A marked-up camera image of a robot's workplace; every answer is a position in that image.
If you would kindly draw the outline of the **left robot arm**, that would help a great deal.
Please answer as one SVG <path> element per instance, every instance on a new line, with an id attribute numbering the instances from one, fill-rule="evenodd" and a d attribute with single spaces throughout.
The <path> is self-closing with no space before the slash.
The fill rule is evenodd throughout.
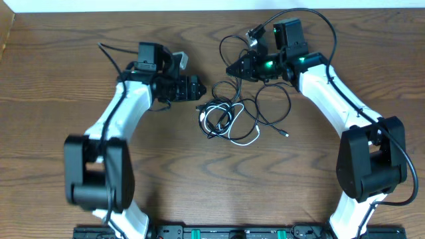
<path id="1" fill-rule="evenodd" d="M 116 238 L 155 238 L 146 213 L 134 201 L 135 177 L 128 144 L 154 101 L 167 109 L 172 102 L 199 100 L 206 88 L 197 75 L 182 75 L 189 57 L 183 51 L 140 42 L 137 59 L 121 69 L 98 43 L 116 69 L 116 91 L 104 113 L 82 135 L 64 141 L 65 195 L 69 204 L 100 218 Z"/>

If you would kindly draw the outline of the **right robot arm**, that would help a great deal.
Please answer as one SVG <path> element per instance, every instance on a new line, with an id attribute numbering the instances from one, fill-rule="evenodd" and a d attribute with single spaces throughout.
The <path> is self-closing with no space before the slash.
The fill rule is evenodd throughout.
<path id="1" fill-rule="evenodd" d="M 362 103 L 325 56 L 309 51 L 299 19 L 273 28 L 277 53 L 268 52 L 259 25 L 246 34 L 249 51 L 226 73 L 251 82 L 283 78 L 319 108 L 340 138 L 336 175 L 343 193 L 329 219 L 331 234 L 361 237 L 376 206 L 407 178 L 404 126 Z"/>

